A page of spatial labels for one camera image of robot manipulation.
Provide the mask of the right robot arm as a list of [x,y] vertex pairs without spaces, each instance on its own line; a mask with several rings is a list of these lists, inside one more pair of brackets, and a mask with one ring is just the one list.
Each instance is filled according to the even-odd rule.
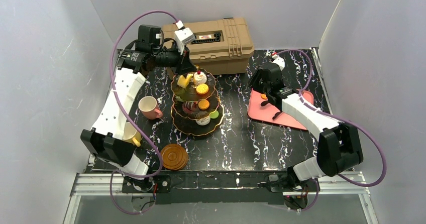
[[322,176],[333,177],[363,162],[358,129],[325,116],[284,84],[276,63],[261,65],[249,86],[265,94],[269,104],[300,122],[317,140],[317,154],[287,169],[288,182],[302,183]]

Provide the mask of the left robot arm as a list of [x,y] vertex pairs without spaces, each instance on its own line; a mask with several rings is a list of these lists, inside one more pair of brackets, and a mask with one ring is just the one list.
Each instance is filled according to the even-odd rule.
[[150,177],[148,165],[135,155],[136,145],[124,141],[125,125],[142,131],[130,119],[129,111],[146,76],[156,67],[172,68],[177,74],[194,72],[187,47],[195,36],[182,22],[176,23],[173,44],[158,26],[140,25],[138,37],[110,59],[111,89],[100,115],[89,130],[82,130],[80,139],[96,158],[107,162],[134,179]]

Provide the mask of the yellow mug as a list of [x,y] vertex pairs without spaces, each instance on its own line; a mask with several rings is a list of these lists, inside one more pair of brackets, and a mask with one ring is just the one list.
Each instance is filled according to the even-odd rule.
[[122,140],[135,145],[136,147],[141,146],[141,133],[139,133],[130,122],[126,122],[124,126],[124,133]]

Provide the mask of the metal tongs black handle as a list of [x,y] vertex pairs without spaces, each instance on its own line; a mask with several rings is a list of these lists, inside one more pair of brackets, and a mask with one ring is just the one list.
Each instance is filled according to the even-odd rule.
[[[266,105],[271,105],[271,103],[268,101],[268,100],[264,100],[264,101],[262,101],[261,103],[260,103],[260,106],[261,107],[265,107]],[[277,108],[277,106],[274,106],[274,109],[275,110],[277,110],[277,112],[273,115],[273,117],[272,117],[272,120],[274,121],[274,120],[276,120],[282,113],[283,113],[283,111],[282,110],[279,110],[278,108]]]

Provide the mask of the yellow dotted biscuit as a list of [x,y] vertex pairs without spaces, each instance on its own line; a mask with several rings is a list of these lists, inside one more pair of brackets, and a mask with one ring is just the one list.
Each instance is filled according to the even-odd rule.
[[209,86],[207,85],[207,84],[205,84],[205,83],[203,83],[203,84],[199,84],[197,87],[196,87],[196,93],[198,94],[198,95],[204,95],[204,94],[207,94],[208,93],[208,91],[209,91]]
[[197,103],[200,110],[206,110],[210,107],[210,102],[207,99],[202,99]]

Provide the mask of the grey powdered cake ball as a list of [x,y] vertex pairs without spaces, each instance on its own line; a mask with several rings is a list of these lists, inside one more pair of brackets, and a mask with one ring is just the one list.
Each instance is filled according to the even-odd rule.
[[193,82],[195,86],[205,84],[207,82],[207,75],[202,71],[197,71],[193,74]]

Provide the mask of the black three tier cake stand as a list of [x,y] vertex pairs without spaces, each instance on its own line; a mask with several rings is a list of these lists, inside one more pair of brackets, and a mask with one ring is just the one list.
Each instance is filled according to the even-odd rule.
[[[192,136],[205,136],[213,133],[223,121],[224,108],[222,101],[219,97],[219,93],[216,87],[216,78],[206,70],[198,68],[197,71],[202,71],[207,75],[207,84],[209,91],[207,94],[198,95],[196,93],[196,86],[194,85],[193,78],[187,88],[182,88],[177,85],[177,81],[180,75],[173,77],[171,82],[171,90],[173,92],[173,104],[171,107],[171,117],[173,125],[182,133]],[[182,104],[184,102],[196,102],[198,103],[202,99],[207,99],[210,102],[210,107],[206,110],[200,110],[193,114],[186,114],[182,110]],[[220,115],[217,119],[211,119],[211,122],[206,126],[199,126],[196,124],[196,120],[209,116],[210,113],[218,110]]]

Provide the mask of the yellow roll cake with cherry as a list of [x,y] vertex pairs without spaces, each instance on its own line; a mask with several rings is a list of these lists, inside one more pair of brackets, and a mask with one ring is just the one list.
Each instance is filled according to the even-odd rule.
[[193,78],[193,73],[188,73],[185,76],[180,75],[177,81],[177,85],[182,88],[187,88],[191,83],[191,79]]

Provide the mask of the pink serving tray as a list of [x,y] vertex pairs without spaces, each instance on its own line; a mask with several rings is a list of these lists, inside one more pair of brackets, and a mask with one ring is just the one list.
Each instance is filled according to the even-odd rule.
[[275,106],[269,103],[265,106],[261,106],[261,103],[265,100],[266,99],[262,98],[261,93],[251,90],[248,117],[252,120],[263,121],[274,125],[306,130],[306,127],[295,118],[286,113],[279,112]]

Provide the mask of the green macaron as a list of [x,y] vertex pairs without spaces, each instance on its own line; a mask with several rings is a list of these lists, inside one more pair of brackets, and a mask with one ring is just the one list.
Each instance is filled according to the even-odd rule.
[[209,117],[211,119],[217,119],[219,117],[219,115],[220,115],[219,111],[215,110],[214,112],[212,112],[212,113],[209,114]]

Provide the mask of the white chocolate drizzled donut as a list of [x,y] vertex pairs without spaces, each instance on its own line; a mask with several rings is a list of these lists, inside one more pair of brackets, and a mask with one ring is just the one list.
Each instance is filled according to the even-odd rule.
[[211,122],[211,118],[210,118],[210,116],[207,116],[207,117],[198,119],[195,122],[199,126],[206,126],[206,125],[208,125]]

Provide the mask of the chocolate layered cake slice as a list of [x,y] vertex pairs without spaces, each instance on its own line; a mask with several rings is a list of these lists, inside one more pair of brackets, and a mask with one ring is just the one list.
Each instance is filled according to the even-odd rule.
[[198,111],[197,103],[188,101],[184,102],[182,104],[182,110],[188,115],[193,114],[194,112]]

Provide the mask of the pink mug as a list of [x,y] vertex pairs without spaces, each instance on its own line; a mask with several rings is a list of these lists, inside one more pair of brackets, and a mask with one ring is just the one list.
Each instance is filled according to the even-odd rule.
[[145,96],[140,99],[138,108],[141,113],[150,120],[163,117],[163,112],[159,109],[157,99],[153,96]]

